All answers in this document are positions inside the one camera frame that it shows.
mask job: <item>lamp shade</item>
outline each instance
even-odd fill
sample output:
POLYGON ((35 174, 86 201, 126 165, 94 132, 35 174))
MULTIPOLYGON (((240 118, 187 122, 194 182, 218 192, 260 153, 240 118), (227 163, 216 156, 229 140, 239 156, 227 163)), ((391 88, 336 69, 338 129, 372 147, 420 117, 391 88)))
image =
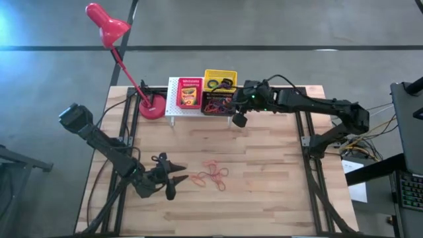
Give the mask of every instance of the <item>lamp shade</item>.
POLYGON ((90 3, 85 12, 100 28, 101 41, 106 48, 113 47, 113 43, 131 28, 128 23, 110 17, 98 3, 90 3))

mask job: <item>yellow basket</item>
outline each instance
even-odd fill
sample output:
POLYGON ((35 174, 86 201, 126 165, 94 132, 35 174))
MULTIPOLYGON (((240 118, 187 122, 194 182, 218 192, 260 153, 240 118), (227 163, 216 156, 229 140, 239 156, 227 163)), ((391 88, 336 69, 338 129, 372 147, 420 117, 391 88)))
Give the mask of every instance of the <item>yellow basket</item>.
MULTIPOLYGON (((226 71, 226 70, 215 70, 215 69, 206 69, 206 72, 204 73, 204 90, 206 92, 211 92, 213 88, 217 85, 220 85, 223 79, 230 79, 233 82, 233 86, 237 86, 237 72, 236 71, 226 71)), ((236 88, 232 89, 216 89, 214 92, 217 93, 233 93, 237 90, 236 88)))

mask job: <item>wooden tabletop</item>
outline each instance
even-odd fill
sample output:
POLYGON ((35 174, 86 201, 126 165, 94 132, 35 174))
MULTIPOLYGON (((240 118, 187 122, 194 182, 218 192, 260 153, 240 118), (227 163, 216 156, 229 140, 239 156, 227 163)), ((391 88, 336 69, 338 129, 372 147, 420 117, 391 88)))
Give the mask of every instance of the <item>wooden tabletop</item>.
MULTIPOLYGON (((325 97, 322 86, 305 87, 310 97, 325 97)), ((106 108, 124 100, 126 91, 127 87, 111 87, 106 108)), ((104 117, 101 129, 110 137, 118 136, 123 109, 121 104, 104 117)), ((207 160, 228 168, 229 176, 223 179, 223 192, 210 180, 200 187, 188 178, 176 187, 173 201, 166 200, 164 189, 141 199, 129 186, 121 235, 315 235, 295 115, 249 112, 247 118, 246 128, 231 129, 226 118, 177 118, 172 129, 164 118, 140 116, 134 145, 141 149, 147 169, 154 165, 152 155, 167 152, 173 163, 187 167, 174 176, 206 171, 202 162, 207 160)), ((312 118, 317 134, 331 128, 329 116, 312 118)), ((76 231, 87 226, 88 195, 105 159, 95 152, 76 231)), ((322 162, 330 201, 358 230, 339 156, 326 155, 322 162)), ((93 193, 90 221, 106 201, 111 171, 108 163, 93 193)), ((321 204, 319 210, 325 224, 321 204)))

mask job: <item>keyboard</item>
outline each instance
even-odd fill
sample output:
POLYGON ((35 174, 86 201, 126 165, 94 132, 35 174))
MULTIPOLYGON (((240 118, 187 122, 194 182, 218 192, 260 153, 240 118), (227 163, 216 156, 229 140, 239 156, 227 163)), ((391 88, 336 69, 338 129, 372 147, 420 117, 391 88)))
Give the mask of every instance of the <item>keyboard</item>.
POLYGON ((399 180, 402 207, 423 211, 423 178, 401 173, 399 180))

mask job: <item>concrete floor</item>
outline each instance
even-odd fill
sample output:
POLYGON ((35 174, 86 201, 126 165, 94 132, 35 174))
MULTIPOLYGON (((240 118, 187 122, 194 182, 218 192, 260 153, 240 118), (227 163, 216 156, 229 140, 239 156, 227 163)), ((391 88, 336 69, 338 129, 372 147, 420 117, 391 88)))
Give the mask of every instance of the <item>concrete floor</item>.
MULTIPOLYGON (((0 1, 1 46, 101 46, 85 16, 89 0, 0 1)), ((98 0, 126 20, 131 0, 98 0)), ((140 0, 128 45, 406 46, 423 42, 413 0, 140 0)), ((72 102, 95 118, 104 109, 114 62, 107 51, 0 52, 0 144, 54 162, 34 170, 20 203, 15 237, 73 232, 93 150, 65 131, 58 115, 72 102)), ((166 85, 170 76, 232 69, 239 81, 281 73, 298 85, 323 85, 327 97, 365 108, 391 101, 389 84, 423 75, 423 51, 126 52, 133 76, 166 85)), ((285 84, 273 81, 275 85, 285 84)), ((120 75, 118 85, 129 85, 120 75)), ((393 109, 372 117, 390 119, 393 109)), ((400 153, 398 131, 374 139, 388 157, 400 153)), ((393 235, 385 216, 356 210, 360 230, 393 235)))

